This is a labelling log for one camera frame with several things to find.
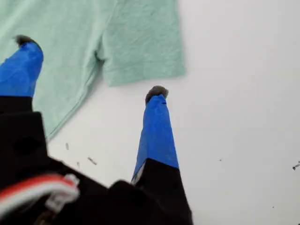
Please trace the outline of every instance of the green cloth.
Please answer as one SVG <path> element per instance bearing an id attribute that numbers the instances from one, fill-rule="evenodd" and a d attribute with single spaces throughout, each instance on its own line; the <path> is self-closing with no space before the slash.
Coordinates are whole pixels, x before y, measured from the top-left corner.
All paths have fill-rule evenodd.
<path id="1" fill-rule="evenodd" d="M 109 86 L 184 74 L 176 0 L 0 0 L 0 61 L 23 34 L 44 51 L 34 109 L 51 138 L 104 62 Z"/>

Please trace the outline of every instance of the red and white wire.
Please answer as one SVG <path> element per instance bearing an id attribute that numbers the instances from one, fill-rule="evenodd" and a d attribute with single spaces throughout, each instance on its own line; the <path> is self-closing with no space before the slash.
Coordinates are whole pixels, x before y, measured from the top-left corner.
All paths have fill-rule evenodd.
<path id="1" fill-rule="evenodd" d="M 53 193 L 66 195 L 68 202 L 79 196 L 76 184 L 63 176 L 46 174 L 30 178 L 0 191 L 0 220 L 17 207 Z"/>

